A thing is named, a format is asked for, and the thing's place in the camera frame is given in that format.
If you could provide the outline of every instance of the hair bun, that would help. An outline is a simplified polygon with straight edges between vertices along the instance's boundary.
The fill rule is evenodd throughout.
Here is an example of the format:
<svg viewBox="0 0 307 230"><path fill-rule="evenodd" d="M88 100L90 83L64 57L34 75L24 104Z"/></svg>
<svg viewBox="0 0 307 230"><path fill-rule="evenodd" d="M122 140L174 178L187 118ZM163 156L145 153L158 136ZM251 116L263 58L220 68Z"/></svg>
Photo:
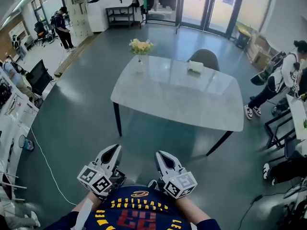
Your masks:
<svg viewBox="0 0 307 230"><path fill-rule="evenodd" d="M300 43L299 43L297 40L295 40L295 41L294 41L294 46L295 46L295 47L299 47L299 45L300 45Z"/></svg>

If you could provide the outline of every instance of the wooden wall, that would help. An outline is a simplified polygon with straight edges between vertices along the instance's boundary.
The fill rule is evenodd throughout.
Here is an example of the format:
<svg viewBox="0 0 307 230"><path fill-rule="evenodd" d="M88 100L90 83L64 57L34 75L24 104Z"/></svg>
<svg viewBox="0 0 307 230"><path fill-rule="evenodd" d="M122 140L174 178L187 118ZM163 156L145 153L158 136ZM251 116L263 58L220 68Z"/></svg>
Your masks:
<svg viewBox="0 0 307 230"><path fill-rule="evenodd" d="M17 53L16 50L12 46L12 41L9 36L10 30L12 30L20 21L24 23L24 27L29 34L29 30L25 25L24 18L20 14L18 14L15 18L13 18L5 27L0 30L0 60L4 61L7 55L11 55L14 57Z"/></svg>

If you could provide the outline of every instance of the black hair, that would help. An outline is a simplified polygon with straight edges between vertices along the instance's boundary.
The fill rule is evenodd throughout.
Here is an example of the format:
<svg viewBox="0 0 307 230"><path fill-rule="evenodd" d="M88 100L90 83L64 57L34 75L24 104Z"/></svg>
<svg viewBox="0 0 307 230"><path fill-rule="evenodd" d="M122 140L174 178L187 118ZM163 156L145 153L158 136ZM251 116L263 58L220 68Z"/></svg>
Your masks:
<svg viewBox="0 0 307 230"><path fill-rule="evenodd" d="M304 40L294 41L294 46L297 47L298 53L306 54L307 53L307 43Z"/></svg>
<svg viewBox="0 0 307 230"><path fill-rule="evenodd" d="M62 11L63 13L67 13L67 8L65 6L60 8L60 11Z"/></svg>

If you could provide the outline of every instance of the black pants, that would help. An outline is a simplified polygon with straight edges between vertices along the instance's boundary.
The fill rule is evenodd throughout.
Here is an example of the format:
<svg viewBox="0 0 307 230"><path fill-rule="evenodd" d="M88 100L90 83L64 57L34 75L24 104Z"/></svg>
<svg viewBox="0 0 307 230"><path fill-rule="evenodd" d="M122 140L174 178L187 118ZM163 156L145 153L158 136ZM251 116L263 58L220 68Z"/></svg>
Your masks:
<svg viewBox="0 0 307 230"><path fill-rule="evenodd" d="M272 167L268 176L275 178L277 183L289 181L295 177L307 176L307 158L292 159Z"/></svg>
<svg viewBox="0 0 307 230"><path fill-rule="evenodd" d="M72 42L71 42L71 34L70 33L62 32L60 30L57 30L56 32L59 35L59 38L60 38L61 42L63 43L63 46L64 46L65 49L68 49L68 47L69 48L73 47Z"/></svg>
<svg viewBox="0 0 307 230"><path fill-rule="evenodd" d="M277 93L274 90L275 90L274 77L269 77L268 83L265 86L265 88L263 89L263 91L248 103L248 107L251 108L251 109L253 109L254 107L259 108L267 100L270 100L275 95L277 95Z"/></svg>

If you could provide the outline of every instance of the sneaker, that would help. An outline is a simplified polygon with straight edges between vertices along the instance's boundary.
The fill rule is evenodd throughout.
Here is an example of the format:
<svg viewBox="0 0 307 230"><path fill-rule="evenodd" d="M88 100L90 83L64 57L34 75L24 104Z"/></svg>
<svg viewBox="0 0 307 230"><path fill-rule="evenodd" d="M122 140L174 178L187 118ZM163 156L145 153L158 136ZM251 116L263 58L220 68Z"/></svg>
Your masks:
<svg viewBox="0 0 307 230"><path fill-rule="evenodd" d="M40 223L39 223L38 218L37 218L37 215L35 214L34 211L31 211L31 218L35 221L36 226L37 226L38 228L40 228Z"/></svg>
<svg viewBox="0 0 307 230"><path fill-rule="evenodd" d="M156 180L150 181L147 187L160 191L159 186L158 186L158 182Z"/></svg>
<svg viewBox="0 0 307 230"><path fill-rule="evenodd" d="M268 172L269 172L270 166L268 163L266 163L263 166L263 179L266 180L268 178Z"/></svg>
<svg viewBox="0 0 307 230"><path fill-rule="evenodd" d="M260 117L261 116L261 110L260 110L260 107L254 107L253 108L253 111L254 111L254 113L258 116L258 117Z"/></svg>
<svg viewBox="0 0 307 230"><path fill-rule="evenodd" d="M244 106L244 112L248 120L251 120L253 117L253 111L248 107L248 105Z"/></svg>

